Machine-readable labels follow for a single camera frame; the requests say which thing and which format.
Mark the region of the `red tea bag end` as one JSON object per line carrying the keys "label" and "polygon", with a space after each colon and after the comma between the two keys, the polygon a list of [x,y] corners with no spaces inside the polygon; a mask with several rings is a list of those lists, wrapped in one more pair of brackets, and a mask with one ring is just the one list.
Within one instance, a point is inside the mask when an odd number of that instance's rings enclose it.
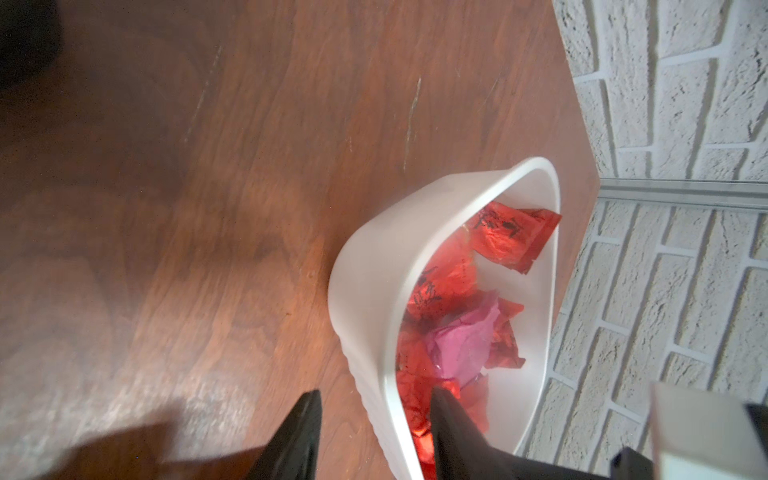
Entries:
{"label": "red tea bag end", "polygon": [[473,215],[465,227],[471,248],[487,260],[529,273],[562,216],[547,209],[515,209],[492,201]]}

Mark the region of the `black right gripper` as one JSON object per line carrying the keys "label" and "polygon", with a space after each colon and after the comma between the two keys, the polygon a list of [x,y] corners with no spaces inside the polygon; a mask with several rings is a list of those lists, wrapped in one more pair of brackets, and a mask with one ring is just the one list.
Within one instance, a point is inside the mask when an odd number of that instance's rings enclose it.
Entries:
{"label": "black right gripper", "polygon": [[[764,460],[767,459],[767,407],[746,404],[742,408],[752,440]],[[542,462],[508,456],[505,464],[515,479],[603,479],[603,476]],[[608,479],[652,479],[652,461],[631,448],[624,448],[609,463]]]}

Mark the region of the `red tea bag box bottom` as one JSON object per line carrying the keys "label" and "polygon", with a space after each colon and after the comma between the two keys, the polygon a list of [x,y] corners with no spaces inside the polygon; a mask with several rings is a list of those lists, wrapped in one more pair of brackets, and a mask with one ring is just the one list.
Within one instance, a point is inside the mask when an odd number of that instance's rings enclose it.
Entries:
{"label": "red tea bag box bottom", "polygon": [[410,435],[425,479],[436,479],[436,462],[430,421],[432,390],[441,387],[454,395],[481,433],[489,429],[487,403],[489,382],[478,374],[459,388],[455,379],[440,379],[427,353],[423,333],[406,324],[398,335],[396,350],[396,383]]}

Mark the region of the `white plastic storage box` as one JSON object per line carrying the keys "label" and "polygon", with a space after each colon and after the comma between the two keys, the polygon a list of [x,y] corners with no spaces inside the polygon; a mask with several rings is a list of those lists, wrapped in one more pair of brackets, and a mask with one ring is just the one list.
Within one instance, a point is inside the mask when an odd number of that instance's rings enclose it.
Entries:
{"label": "white plastic storage box", "polygon": [[[395,383],[395,350],[407,301],[441,243],[491,201],[559,212],[559,179],[543,157],[508,170],[444,176],[359,228],[341,249],[328,286],[332,327],[393,475],[418,479],[421,468]],[[478,263],[478,281],[524,309],[512,320],[520,369],[490,373],[488,442],[516,453],[542,397],[556,318],[558,241],[551,238],[527,274]]]}

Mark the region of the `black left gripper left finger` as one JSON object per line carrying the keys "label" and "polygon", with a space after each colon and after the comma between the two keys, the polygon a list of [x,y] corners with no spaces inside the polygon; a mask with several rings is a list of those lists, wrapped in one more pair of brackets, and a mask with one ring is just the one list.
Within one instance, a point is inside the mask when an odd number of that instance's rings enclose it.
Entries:
{"label": "black left gripper left finger", "polygon": [[303,393],[264,446],[245,478],[315,479],[322,412],[320,391],[315,389]]}

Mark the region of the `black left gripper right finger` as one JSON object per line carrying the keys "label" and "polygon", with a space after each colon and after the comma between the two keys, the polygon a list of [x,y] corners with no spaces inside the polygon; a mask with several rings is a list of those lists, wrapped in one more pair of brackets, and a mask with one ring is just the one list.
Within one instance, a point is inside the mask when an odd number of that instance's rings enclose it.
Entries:
{"label": "black left gripper right finger", "polygon": [[434,387],[430,421],[438,479],[515,479],[452,393]]}

